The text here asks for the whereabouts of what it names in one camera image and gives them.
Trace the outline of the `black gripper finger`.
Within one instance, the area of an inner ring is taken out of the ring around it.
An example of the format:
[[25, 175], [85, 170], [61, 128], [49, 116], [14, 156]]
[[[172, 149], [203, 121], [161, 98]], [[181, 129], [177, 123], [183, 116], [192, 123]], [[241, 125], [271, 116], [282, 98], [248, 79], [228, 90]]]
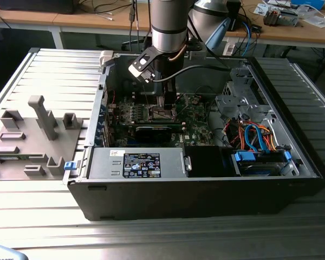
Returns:
[[162, 84], [163, 97], [164, 97], [164, 109], [171, 110], [175, 105], [177, 99], [176, 82], [166, 81]]

